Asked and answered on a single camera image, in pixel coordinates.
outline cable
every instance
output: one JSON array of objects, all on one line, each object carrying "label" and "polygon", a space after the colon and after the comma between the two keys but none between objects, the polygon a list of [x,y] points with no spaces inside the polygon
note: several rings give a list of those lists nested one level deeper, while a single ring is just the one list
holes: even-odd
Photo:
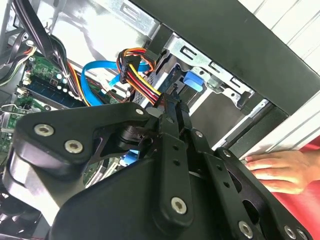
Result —
[{"label": "cable", "polygon": [[32,50],[29,54],[27,55],[22,55],[22,56],[19,56],[17,57],[10,69],[9,69],[9,72],[3,77],[0,79],[0,87],[9,83],[12,78],[15,76],[15,74],[17,73],[17,71],[19,70],[20,66],[27,60],[29,59],[29,57],[31,57],[35,52],[36,52],[37,48],[36,47],[32,47]]},{"label": "cable", "polygon": [[147,95],[145,95],[133,82],[131,82],[129,79],[127,79],[127,82],[134,87],[135,90],[137,90],[142,96],[144,96],[146,99],[149,100],[150,103],[152,103],[152,105],[155,105],[155,102],[150,99]]},{"label": "cable", "polygon": [[[92,106],[99,106],[99,105],[102,105],[103,103],[100,101],[100,99],[98,99],[92,93],[92,91],[89,87],[89,84],[87,82],[87,79],[86,79],[86,71],[88,71],[90,69],[99,69],[99,68],[117,69],[117,63],[114,61],[92,61],[83,67],[82,73],[81,73],[81,80],[80,80],[81,88],[83,90],[83,94],[84,94],[85,98],[87,99],[88,103]],[[142,64],[138,70],[143,72],[148,69],[149,69],[148,65]]]},{"label": "cable", "polygon": [[30,2],[27,0],[13,0],[13,10],[39,51],[46,59],[53,62],[53,45]]},{"label": "cable", "polygon": [[19,53],[19,49],[21,47],[21,44],[22,44],[22,41],[24,39],[25,34],[26,34],[26,32],[24,30],[22,30],[22,32],[20,32],[19,35],[16,37],[16,39],[12,45],[12,48],[11,48],[10,56],[3,66],[9,65],[15,60],[15,58],[17,57],[17,55]]},{"label": "cable", "polygon": [[78,76],[77,76],[77,74],[76,74],[75,69],[71,66],[71,64],[70,64],[69,62],[68,62],[68,66],[69,66],[69,68],[71,69],[71,74],[73,74],[73,77],[75,78],[77,87],[78,87],[78,89],[79,89],[80,95],[81,95],[81,97],[82,97],[85,105],[91,106],[91,105],[88,103],[88,101],[86,100],[86,98],[85,98],[85,95],[84,95],[84,93],[83,93],[83,91],[82,91],[82,88],[81,88],[81,86],[80,86],[79,79],[78,79]]},{"label": "cable", "polygon": [[156,89],[154,89],[153,86],[151,86],[149,83],[147,83],[142,76],[140,76],[140,74],[135,70],[134,66],[132,64],[129,64],[129,67],[131,68],[131,70],[133,71],[133,73],[139,78],[139,80],[141,82],[143,82],[146,86],[148,86],[148,88],[150,88],[154,93],[158,94],[159,96],[161,95],[161,93],[159,91],[157,91]]},{"label": "cable", "polygon": [[139,82],[137,79],[135,79],[134,75],[131,74],[130,72],[128,72],[129,77],[131,78],[131,80],[134,81],[134,83],[143,90],[143,92],[148,95],[149,98],[153,99],[155,102],[158,100],[158,96],[154,95],[150,89],[148,89],[147,87],[145,87],[141,82]]}]

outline green circuit board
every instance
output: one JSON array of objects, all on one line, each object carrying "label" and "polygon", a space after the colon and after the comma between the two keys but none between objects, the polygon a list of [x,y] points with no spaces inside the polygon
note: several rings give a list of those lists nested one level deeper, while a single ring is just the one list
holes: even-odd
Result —
[{"label": "green circuit board", "polygon": [[53,66],[49,61],[47,61],[44,57],[34,56],[34,62],[32,63],[31,76],[37,76],[43,80],[51,80],[54,79],[56,81],[60,81],[57,79],[57,74],[60,71]]}]

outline wire bundle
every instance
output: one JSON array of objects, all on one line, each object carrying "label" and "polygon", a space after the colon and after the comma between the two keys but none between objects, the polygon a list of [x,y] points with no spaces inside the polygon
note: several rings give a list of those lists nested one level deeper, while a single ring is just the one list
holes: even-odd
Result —
[{"label": "wire bundle", "polygon": [[12,78],[16,75],[21,65],[26,60],[28,60],[33,54],[35,54],[36,50],[36,47],[31,47],[28,51],[24,52],[21,56],[18,56],[13,60],[9,71],[6,73],[4,77],[0,78],[0,87],[6,85],[12,80]]},{"label": "wire bundle", "polygon": [[[121,51],[116,60],[117,69],[121,72],[122,63],[124,62],[124,58],[127,56],[140,56],[149,66],[150,69],[146,71],[144,74],[151,73],[155,69],[155,62],[148,61],[144,54],[146,53],[145,48],[130,48]],[[134,68],[132,64],[129,64],[128,70],[128,78],[126,81],[134,88],[134,90],[138,91],[141,95],[143,95],[146,99],[149,100],[152,105],[156,103],[161,93],[154,89],[147,81],[143,79],[143,77],[138,73],[138,71]]]}]

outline orange wire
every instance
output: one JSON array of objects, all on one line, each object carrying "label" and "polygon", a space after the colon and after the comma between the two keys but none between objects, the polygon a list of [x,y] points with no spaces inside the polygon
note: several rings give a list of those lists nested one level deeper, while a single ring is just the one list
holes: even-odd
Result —
[{"label": "orange wire", "polygon": [[32,47],[29,50],[25,51],[23,54],[29,54],[31,51],[32,51]]},{"label": "orange wire", "polygon": [[147,95],[145,95],[142,91],[140,91],[139,88],[133,82],[131,82],[129,79],[127,79],[126,81],[128,82],[128,84],[130,84],[132,87],[134,87],[134,89],[137,90],[142,96],[144,96],[146,99],[148,99],[152,105],[155,105],[155,102],[153,100],[151,100]]},{"label": "orange wire", "polygon": [[85,104],[86,104],[87,106],[90,106],[89,102],[86,100],[85,95],[84,95],[83,92],[82,92],[82,89],[81,89],[80,83],[79,83],[79,79],[78,79],[78,76],[77,76],[77,74],[76,74],[75,69],[71,66],[71,64],[70,64],[69,62],[68,62],[68,66],[69,66],[69,68],[71,69],[71,74],[73,75],[73,77],[74,77],[74,79],[75,79],[76,85],[77,85],[77,87],[78,87],[78,90],[79,90],[79,92],[80,92],[80,95],[81,95],[82,99],[84,100],[84,102],[85,102]]}]

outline screw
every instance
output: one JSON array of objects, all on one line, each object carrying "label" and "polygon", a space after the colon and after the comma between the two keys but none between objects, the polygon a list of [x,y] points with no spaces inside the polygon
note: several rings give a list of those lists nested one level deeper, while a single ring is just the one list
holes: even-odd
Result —
[{"label": "screw", "polygon": [[173,123],[175,122],[175,121],[174,121],[171,117],[169,117],[169,116],[167,116],[166,119],[168,120],[169,123],[172,123],[172,124],[173,124]]},{"label": "screw", "polygon": [[171,199],[171,207],[175,210],[178,214],[185,214],[187,212],[187,205],[180,197],[173,197]]},{"label": "screw", "polygon": [[212,86],[210,83],[207,83],[206,86],[210,89],[214,89],[214,86]]},{"label": "screw", "polygon": [[230,153],[227,150],[223,150],[224,155],[226,155],[228,158],[231,157]]},{"label": "screw", "polygon": [[46,106],[44,106],[44,110],[46,110],[46,111],[50,111],[50,110],[51,110],[51,107],[50,107],[50,106],[48,106],[48,105],[46,105]]},{"label": "screw", "polygon": [[294,231],[292,231],[291,228],[288,227],[287,225],[284,226],[284,231],[291,239],[297,239]]},{"label": "screw", "polygon": [[38,124],[34,127],[34,131],[36,134],[43,136],[43,137],[49,137],[55,133],[55,130],[52,126],[47,124]]},{"label": "screw", "polygon": [[204,135],[200,131],[195,131],[195,134],[199,137],[202,138]]},{"label": "screw", "polygon": [[142,111],[141,109],[137,108],[135,111],[136,111],[137,114],[140,114],[140,115],[144,114],[144,111]]},{"label": "screw", "polygon": [[303,240],[308,240],[308,237],[306,236],[306,234],[300,228],[297,228],[296,231],[298,232],[300,237],[302,237]]},{"label": "screw", "polygon": [[238,226],[240,231],[246,236],[247,239],[252,239],[254,237],[251,227],[245,221],[240,221]]},{"label": "screw", "polygon": [[71,154],[79,154],[84,149],[84,146],[77,140],[69,140],[65,142],[64,148]]}]

